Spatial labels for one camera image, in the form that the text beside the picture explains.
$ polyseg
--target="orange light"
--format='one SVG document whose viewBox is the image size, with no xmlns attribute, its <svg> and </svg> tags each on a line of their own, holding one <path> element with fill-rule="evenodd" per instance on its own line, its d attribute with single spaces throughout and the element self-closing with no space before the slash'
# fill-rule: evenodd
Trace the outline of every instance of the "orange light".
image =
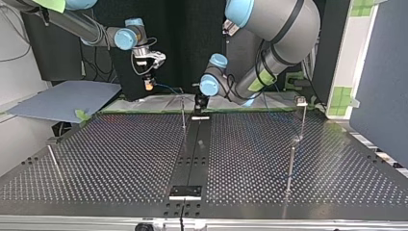
<svg viewBox="0 0 408 231">
<path fill-rule="evenodd" d="M 146 90 L 148 90 L 148 91 L 153 90 L 153 85 L 152 84 L 147 84 L 146 83 L 144 86 L 146 87 Z"/>
</svg>

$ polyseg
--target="black curtain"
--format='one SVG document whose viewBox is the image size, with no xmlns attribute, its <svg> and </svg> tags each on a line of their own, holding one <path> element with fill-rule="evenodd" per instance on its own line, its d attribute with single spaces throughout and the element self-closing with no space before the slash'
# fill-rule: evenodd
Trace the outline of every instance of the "black curtain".
<svg viewBox="0 0 408 231">
<path fill-rule="evenodd" d="M 194 93 L 208 60 L 222 53 L 224 0 L 99 0 L 94 7 L 97 20 L 106 26 L 123 27 L 132 17 L 143 19 L 147 35 L 158 39 L 152 50 L 166 54 L 156 72 L 158 83 Z M 130 51 L 111 50 L 123 93 L 129 101 L 149 94 L 130 63 Z"/>
</svg>

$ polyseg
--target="metal frame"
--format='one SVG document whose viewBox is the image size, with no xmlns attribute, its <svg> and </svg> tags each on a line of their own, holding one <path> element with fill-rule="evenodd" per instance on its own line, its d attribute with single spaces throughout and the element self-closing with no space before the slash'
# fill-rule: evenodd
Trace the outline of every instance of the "metal frame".
<svg viewBox="0 0 408 231">
<path fill-rule="evenodd" d="M 134 230 L 150 223 L 155 230 L 180 230 L 179 219 L 0 216 L 0 230 Z M 185 219 L 186 230 L 408 230 L 407 222 L 360 220 Z"/>
</svg>

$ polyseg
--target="optical breadboard table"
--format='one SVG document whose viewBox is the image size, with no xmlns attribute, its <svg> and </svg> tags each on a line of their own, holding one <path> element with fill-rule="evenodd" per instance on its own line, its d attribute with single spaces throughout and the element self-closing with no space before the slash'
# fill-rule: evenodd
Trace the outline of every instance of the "optical breadboard table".
<svg viewBox="0 0 408 231">
<path fill-rule="evenodd" d="M 181 115 L 97 115 L 50 146 L 54 157 L 45 148 L 0 178 L 0 224 L 14 216 L 408 220 L 408 180 L 316 111 L 295 145 L 287 193 L 301 116 L 211 114 L 184 129 Z M 200 187 L 201 199 L 170 200 L 175 186 Z"/>
</svg>

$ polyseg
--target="blue panel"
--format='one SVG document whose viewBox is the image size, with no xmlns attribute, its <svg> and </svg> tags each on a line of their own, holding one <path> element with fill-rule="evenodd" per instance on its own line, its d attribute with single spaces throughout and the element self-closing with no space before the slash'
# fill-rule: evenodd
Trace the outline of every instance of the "blue panel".
<svg viewBox="0 0 408 231">
<path fill-rule="evenodd" d="M 66 81 L 8 110 L 8 114 L 80 123 L 75 110 L 91 116 L 120 91 L 120 85 Z"/>
<path fill-rule="evenodd" d="M 379 5 L 350 125 L 408 167 L 408 1 Z"/>
<path fill-rule="evenodd" d="M 85 10 L 93 7 L 97 2 L 98 0 L 65 0 L 65 8 L 70 11 Z"/>
<path fill-rule="evenodd" d="M 228 0 L 225 16 L 239 27 L 248 23 L 254 8 L 254 0 Z"/>
</svg>

